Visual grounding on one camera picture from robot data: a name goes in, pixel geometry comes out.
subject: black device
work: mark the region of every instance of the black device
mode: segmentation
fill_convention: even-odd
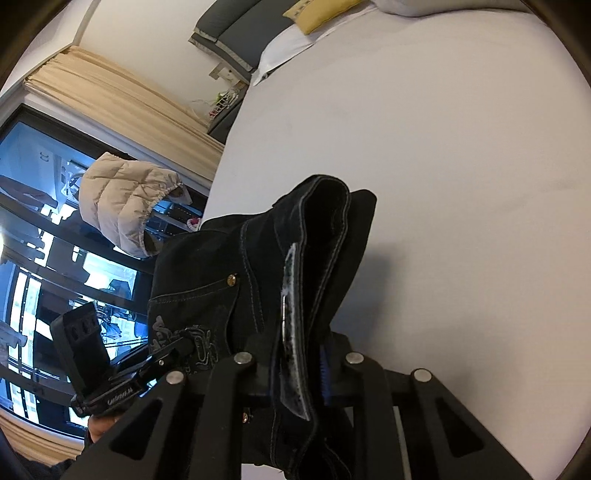
[[[268,369],[240,352],[187,375],[181,361],[195,349],[188,330],[154,355],[145,345],[108,362],[93,315],[89,303],[51,325],[76,390],[72,406],[80,416],[127,412],[63,479],[239,479],[241,430],[272,404]],[[431,372],[384,370],[352,352],[345,335],[327,342],[323,408],[353,409],[355,480],[409,473],[414,480],[531,480]]]

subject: beige puffer jacket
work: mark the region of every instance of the beige puffer jacket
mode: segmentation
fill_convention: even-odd
[[[149,257],[158,252],[146,247],[146,222],[152,208],[178,187],[183,189],[184,197],[179,203],[191,203],[178,173],[150,162],[105,153],[82,177],[80,214],[125,253]]]

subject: beige curtain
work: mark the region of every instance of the beige curtain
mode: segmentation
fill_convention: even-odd
[[[68,458],[76,458],[84,448],[82,440],[50,432],[1,408],[0,428],[18,453],[29,460],[46,465],[55,465]]]
[[[206,134],[205,122],[116,63],[70,47],[34,72],[25,87],[213,180],[223,145]]]

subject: silver screw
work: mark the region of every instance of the silver screw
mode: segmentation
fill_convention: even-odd
[[[168,374],[166,375],[166,381],[171,385],[179,384],[183,380],[184,380],[184,375],[182,372],[179,372],[178,370],[173,370],[171,372],[168,372]]]
[[[238,352],[236,355],[234,355],[234,361],[238,365],[245,365],[252,361],[252,355],[248,352]]]
[[[349,352],[347,353],[345,360],[347,360],[348,364],[357,365],[365,360],[365,357],[361,355],[361,353],[357,352]]]
[[[419,368],[418,370],[414,371],[414,378],[419,382],[429,382],[433,378],[431,372],[429,370],[425,370],[424,368]]]

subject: mattress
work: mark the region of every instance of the mattress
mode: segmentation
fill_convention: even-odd
[[[370,12],[251,88],[206,217],[376,193],[334,329],[434,372],[536,480],[591,425],[591,91],[535,16]]]

